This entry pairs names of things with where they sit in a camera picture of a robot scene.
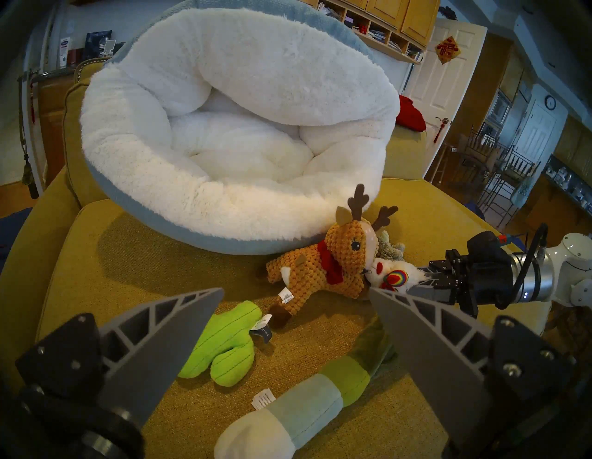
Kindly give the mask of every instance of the fabric tag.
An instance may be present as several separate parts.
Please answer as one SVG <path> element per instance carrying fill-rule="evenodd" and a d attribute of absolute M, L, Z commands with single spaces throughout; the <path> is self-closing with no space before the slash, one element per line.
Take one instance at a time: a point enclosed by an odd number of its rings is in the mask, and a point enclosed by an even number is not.
<path fill-rule="evenodd" d="M 274 400 L 275 397 L 271 393 L 271 389 L 263 389 L 255 397 L 253 397 L 251 405 L 253 405 L 256 410 L 260 410 L 261 408 L 264 408 L 267 405 L 269 405 Z"/>
<path fill-rule="evenodd" d="M 269 328 L 269 325 L 266 325 L 263 328 L 259 328 L 256 330 L 249 330 L 249 334 L 261 336 L 261 338 L 263 338 L 264 344 L 267 344 L 269 342 L 269 340 L 271 339 L 271 337 L 273 336 L 273 334 L 271 333 L 271 329 Z"/>
<path fill-rule="evenodd" d="M 251 330 L 259 330 L 260 328 L 265 327 L 268 324 L 269 319 L 271 319 L 271 314 L 264 315 L 263 317 L 261 317 L 261 319 L 257 321 L 255 325 L 253 325 Z"/>
<path fill-rule="evenodd" d="M 279 297 L 282 299 L 282 304 L 286 304 L 294 298 L 294 295 L 288 290 L 288 287 L 284 287 L 284 289 L 279 292 Z"/>

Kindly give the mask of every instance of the red pillow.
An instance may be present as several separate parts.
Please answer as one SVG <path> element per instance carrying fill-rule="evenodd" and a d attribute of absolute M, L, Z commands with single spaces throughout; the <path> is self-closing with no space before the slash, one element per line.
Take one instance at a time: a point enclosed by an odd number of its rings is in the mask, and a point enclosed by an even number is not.
<path fill-rule="evenodd" d="M 397 124 L 414 131 L 425 131 L 426 122 L 423 119 L 422 112 L 413 106 L 413 101 L 409 97 L 399 95 L 399 102 L 401 102 L 401 111 L 397 117 Z"/>

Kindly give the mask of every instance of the light blue fabric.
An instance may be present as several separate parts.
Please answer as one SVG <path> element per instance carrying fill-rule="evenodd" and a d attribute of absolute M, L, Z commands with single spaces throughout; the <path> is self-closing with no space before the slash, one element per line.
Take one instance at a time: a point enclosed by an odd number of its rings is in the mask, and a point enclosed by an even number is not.
<path fill-rule="evenodd" d="M 535 186 L 538 178 L 538 174 L 536 176 L 531 175 L 530 177 L 526 177 L 520 185 L 516 187 L 512 196 L 510 196 L 510 202 L 517 208 L 522 208 L 522 206 L 526 204 L 530 190 Z"/>
<path fill-rule="evenodd" d="M 154 231 L 210 252 L 227 253 L 229 255 L 269 255 L 272 253 L 284 253 L 299 249 L 300 247 L 306 247 L 307 245 L 316 244 L 325 236 L 322 233 L 313 237 L 291 240 L 238 240 L 196 233 L 165 220 L 117 188 L 107 177 L 97 171 L 91 163 L 86 161 L 86 165 L 88 165 L 91 175 L 105 194 L 128 214 L 131 214 Z"/>
<path fill-rule="evenodd" d="M 227 8 L 227 9 L 251 9 L 274 16 L 282 16 L 290 21 L 303 23 L 322 32 L 326 32 L 337 41 L 360 51 L 375 63 L 374 57 L 368 46 L 360 40 L 347 26 L 343 25 L 334 18 L 330 18 L 315 9 L 312 9 L 305 3 L 298 0 L 185 0 L 184 2 L 167 9 L 160 17 L 156 18 L 150 24 L 138 33 L 133 39 L 127 41 L 121 49 L 116 52 L 109 62 L 120 62 L 130 51 L 136 40 L 157 22 L 166 19 L 173 14 L 185 9 L 206 9 L 206 8 Z"/>
<path fill-rule="evenodd" d="M 297 450 L 342 408 L 341 392 L 324 374 L 302 381 L 266 407 L 282 423 Z"/>

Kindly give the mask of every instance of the reindeer plush toy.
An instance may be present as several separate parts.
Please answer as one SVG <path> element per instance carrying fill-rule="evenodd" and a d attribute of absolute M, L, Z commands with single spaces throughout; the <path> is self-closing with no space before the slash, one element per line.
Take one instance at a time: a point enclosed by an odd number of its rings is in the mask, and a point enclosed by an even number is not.
<path fill-rule="evenodd" d="M 358 298 L 363 292 L 364 273 L 372 266 L 378 250 L 376 233 L 391 223 L 389 216 L 398 210 L 397 206 L 385 206 L 370 224 L 362 218 L 362 208 L 368 201 L 364 185 L 359 184 L 353 198 L 348 199 L 350 210 L 337 208 L 337 223 L 329 228 L 324 240 L 267 263 L 268 281 L 273 284 L 283 280 L 294 296 L 288 301 L 278 296 L 269 311 L 273 314 L 271 326 L 285 325 L 316 291 L 332 291 L 350 298 Z"/>

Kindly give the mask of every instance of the dark blue package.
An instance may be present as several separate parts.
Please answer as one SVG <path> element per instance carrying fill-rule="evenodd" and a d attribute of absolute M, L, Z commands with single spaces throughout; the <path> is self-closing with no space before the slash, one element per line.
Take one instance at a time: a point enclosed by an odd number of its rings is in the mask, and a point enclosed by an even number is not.
<path fill-rule="evenodd" d="M 111 32 L 111 30 L 104 30 L 103 32 L 91 32 L 86 34 L 86 43 L 84 44 L 82 60 L 99 57 L 101 55 L 101 47 L 105 46 L 105 42 L 111 39 Z"/>

